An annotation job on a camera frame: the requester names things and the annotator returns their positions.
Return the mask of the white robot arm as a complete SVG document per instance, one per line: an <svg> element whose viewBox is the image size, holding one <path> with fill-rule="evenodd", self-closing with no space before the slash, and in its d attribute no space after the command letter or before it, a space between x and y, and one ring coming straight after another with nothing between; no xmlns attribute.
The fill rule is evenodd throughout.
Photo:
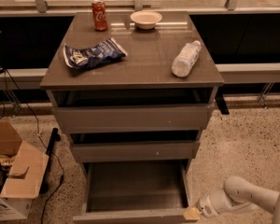
<svg viewBox="0 0 280 224"><path fill-rule="evenodd" d="M197 221L200 216L242 214L258 207L273 215L272 224L280 224L280 192L253 185L234 175L224 181L222 189L203 195L195 205L188 207L183 217Z"/></svg>

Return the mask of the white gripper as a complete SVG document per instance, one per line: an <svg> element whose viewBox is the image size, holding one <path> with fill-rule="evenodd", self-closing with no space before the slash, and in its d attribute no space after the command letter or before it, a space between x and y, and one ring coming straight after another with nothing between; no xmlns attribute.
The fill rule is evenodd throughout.
<svg viewBox="0 0 280 224"><path fill-rule="evenodd" d="M183 213L186 221L198 221L200 213L207 218L217 217L225 213L243 214L256 210L258 207L249 202L235 202L224 189L219 189L204 194L196 204L196 207L188 207Z"/></svg>

